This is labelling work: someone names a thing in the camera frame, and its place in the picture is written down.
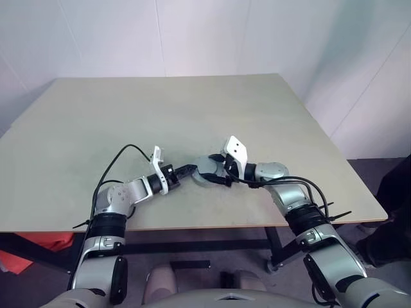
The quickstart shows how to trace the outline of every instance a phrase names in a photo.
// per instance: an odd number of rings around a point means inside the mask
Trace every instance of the table leg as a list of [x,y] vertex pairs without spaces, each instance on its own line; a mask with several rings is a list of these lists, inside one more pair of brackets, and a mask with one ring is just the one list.
[[60,271],[70,272],[72,270],[68,258],[15,233],[0,233],[0,250]]
[[290,262],[300,256],[301,250],[295,241],[282,246],[275,227],[265,227],[268,242],[270,243],[271,258],[267,260],[266,270],[273,273],[283,266],[285,262]]

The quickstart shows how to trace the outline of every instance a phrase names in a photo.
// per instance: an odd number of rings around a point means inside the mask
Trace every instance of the metal table frame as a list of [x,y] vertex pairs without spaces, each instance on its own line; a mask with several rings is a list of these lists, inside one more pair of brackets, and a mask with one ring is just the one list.
[[[123,255],[249,249],[271,250],[270,268],[275,271],[279,266],[294,259],[300,252],[295,241],[282,246],[276,227],[265,227],[265,232],[267,239],[126,244]],[[77,257],[80,254],[83,237],[83,232],[74,233],[74,242],[71,247],[61,252],[53,252],[15,233],[0,233],[0,250],[71,274],[75,269]],[[209,268],[209,261],[180,261],[174,262],[173,265],[174,268]]]

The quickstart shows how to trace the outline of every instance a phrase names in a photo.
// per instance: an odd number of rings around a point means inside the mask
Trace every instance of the white wall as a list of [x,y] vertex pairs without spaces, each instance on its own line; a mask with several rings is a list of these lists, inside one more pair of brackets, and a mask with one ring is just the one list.
[[0,0],[0,135],[56,77],[280,73],[347,158],[406,156],[410,23],[410,0]]

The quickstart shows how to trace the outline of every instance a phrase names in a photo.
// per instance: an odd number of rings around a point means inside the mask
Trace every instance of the gray floor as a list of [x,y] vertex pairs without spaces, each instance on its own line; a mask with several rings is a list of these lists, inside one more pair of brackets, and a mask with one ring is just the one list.
[[[372,192],[376,192],[382,176],[399,162],[395,159],[353,160],[351,165]],[[348,241],[363,237],[356,225],[346,225],[339,230]],[[283,244],[293,239],[289,228],[279,228]],[[128,243],[194,241],[215,239],[264,238],[260,228],[176,230],[163,232],[134,232],[127,235]],[[219,272],[238,269],[253,271],[259,275],[269,291],[289,295],[312,302],[311,281],[302,263],[302,257],[281,268],[275,275],[263,270],[268,251],[242,250],[235,252],[181,253],[130,255],[128,271],[128,295],[118,307],[138,307],[144,282],[150,268],[156,264],[177,260],[210,260],[211,269],[182,269],[177,271],[179,290],[212,288],[219,285]],[[382,278],[411,293],[411,262],[395,262],[382,268],[371,269],[369,276]],[[22,274],[0,273],[0,303],[2,307],[39,307],[65,291],[68,277],[56,270],[34,264]]]

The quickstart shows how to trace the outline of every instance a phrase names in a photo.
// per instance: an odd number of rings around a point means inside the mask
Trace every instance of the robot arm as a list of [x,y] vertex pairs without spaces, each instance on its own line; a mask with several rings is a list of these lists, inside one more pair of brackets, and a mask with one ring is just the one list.
[[[223,149],[224,168],[238,172],[240,182],[268,182],[288,176],[279,163],[247,163],[244,145],[234,136]],[[337,234],[329,219],[313,204],[298,184],[264,185],[306,252],[306,266],[313,285],[329,303],[337,300],[347,308],[382,308],[387,304],[410,307],[410,297],[376,278],[368,278],[362,263]]]
[[[306,196],[301,186],[286,182],[287,168],[279,163],[249,164],[245,146],[234,136],[225,144],[222,155],[212,155],[223,164],[228,176],[211,173],[199,174],[213,183],[230,186],[232,182],[245,182],[252,188],[264,187],[273,197],[281,214],[287,220],[296,241],[307,254],[304,264],[320,296],[329,303],[345,308],[410,307],[410,297],[390,284],[368,278],[361,262],[340,238],[312,196]],[[127,260],[121,255],[125,244],[127,214],[134,205],[150,199],[154,194],[166,194],[179,185],[179,178],[191,174],[196,168],[186,165],[174,170],[171,165],[160,168],[159,148],[155,148],[151,163],[154,174],[103,190],[97,197],[94,217],[86,232],[80,262],[70,290],[61,294],[44,308],[95,308],[120,304],[127,293]],[[258,299],[241,301],[244,306],[313,307],[270,293],[234,290],[227,295],[223,290],[203,290],[188,295],[172,296],[156,307],[192,307],[221,299]]]
[[86,231],[85,242],[69,290],[47,308],[100,308],[120,304],[127,295],[127,259],[121,255],[125,245],[127,215],[138,203],[155,194],[167,194],[180,185],[179,179],[196,168],[185,165],[160,167],[161,149],[156,146],[150,165],[154,174],[102,190],[96,199],[94,216]]

